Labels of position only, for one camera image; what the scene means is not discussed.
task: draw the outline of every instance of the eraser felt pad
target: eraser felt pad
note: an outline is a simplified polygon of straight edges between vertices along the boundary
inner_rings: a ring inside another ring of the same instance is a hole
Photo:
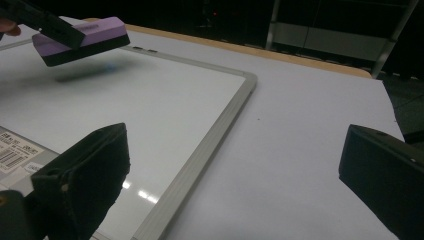
[[[130,43],[125,24],[117,17],[100,19],[73,27],[85,34],[85,38],[77,50],[56,42],[41,33],[32,36],[34,47],[47,66],[57,66]]]

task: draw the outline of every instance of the whiteboard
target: whiteboard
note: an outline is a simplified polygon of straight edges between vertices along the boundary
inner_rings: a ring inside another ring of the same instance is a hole
[[[160,237],[256,83],[250,73],[130,47],[53,68],[28,42],[0,50],[3,127],[62,153],[126,123],[131,171],[97,231],[107,239]]]

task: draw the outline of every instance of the white surface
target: white surface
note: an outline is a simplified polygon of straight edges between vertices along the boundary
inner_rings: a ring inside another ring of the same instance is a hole
[[[402,138],[380,81],[147,34],[130,39],[258,76],[167,239],[396,239],[337,172],[349,124]]]
[[[2,126],[63,152],[126,123],[131,171],[98,230],[115,240],[131,239],[245,80],[121,49],[54,68],[32,44],[0,58]]]
[[[7,177],[3,178],[0,181],[0,184],[2,186],[5,186],[7,188],[10,188],[11,186],[13,186],[13,184],[19,182],[20,180],[22,180],[23,178],[25,178],[28,175],[29,175],[29,172],[27,172],[22,167],[18,167],[10,175],[8,175]]]

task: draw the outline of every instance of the wooden edge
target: wooden edge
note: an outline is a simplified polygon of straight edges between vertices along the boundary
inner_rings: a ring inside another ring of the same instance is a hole
[[[87,18],[84,20],[88,22],[92,22],[92,21],[98,20],[98,18]],[[205,39],[205,38],[193,37],[193,36],[183,35],[179,33],[172,33],[172,32],[152,29],[152,28],[145,28],[145,27],[135,26],[131,24],[126,24],[125,26],[127,30],[134,31],[134,32],[146,33],[146,34],[160,36],[160,37],[166,37],[166,38],[172,38],[172,39],[182,40],[186,42],[202,44],[202,45],[206,45],[210,47],[230,50],[233,52],[244,53],[244,54],[249,54],[249,55],[253,55],[257,57],[279,60],[279,61],[288,62],[288,63],[294,63],[294,64],[298,64],[302,66],[318,68],[322,70],[343,73],[343,74],[353,75],[357,77],[372,78],[369,72],[362,69],[358,69],[358,68],[342,66],[342,65],[318,61],[314,59],[302,58],[302,57],[297,57],[297,56],[292,56],[292,55],[287,55],[287,54],[282,54],[277,52],[271,52],[271,51],[267,51],[263,49],[246,47],[246,46],[241,46],[241,45],[236,45],[231,43],[219,42],[219,41]]]

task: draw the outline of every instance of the table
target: table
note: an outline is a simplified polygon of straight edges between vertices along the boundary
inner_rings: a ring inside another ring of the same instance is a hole
[[[258,76],[166,239],[396,239],[338,179],[349,124],[402,139],[382,82],[334,72],[343,68],[334,65],[314,68],[327,63],[307,67],[179,35],[129,36],[132,46]]]
[[[88,18],[85,20],[95,21],[96,18]],[[161,31],[161,30],[152,29],[152,28],[145,28],[145,27],[135,26],[131,24],[127,24],[126,26],[128,30],[139,32],[139,33],[147,33],[149,35],[155,35],[155,36],[160,36],[165,38],[182,40],[185,42],[197,43],[197,44],[211,46],[215,48],[230,50],[233,52],[239,52],[239,53],[245,53],[245,54],[249,54],[253,56],[263,57],[267,59],[274,59],[274,60],[279,60],[284,62],[295,63],[302,66],[314,67],[314,68],[329,70],[333,72],[339,72],[339,73],[345,73],[345,74],[359,76],[359,77],[371,78],[370,73],[366,72],[365,70],[361,70],[357,68],[327,63],[323,61],[317,61],[317,60],[308,59],[308,58],[297,57],[293,55],[266,51],[266,50],[258,49],[258,48],[219,42],[215,40],[198,38],[198,37],[193,37],[193,36],[188,36],[188,35],[183,35],[178,33],[171,33],[171,32]]]

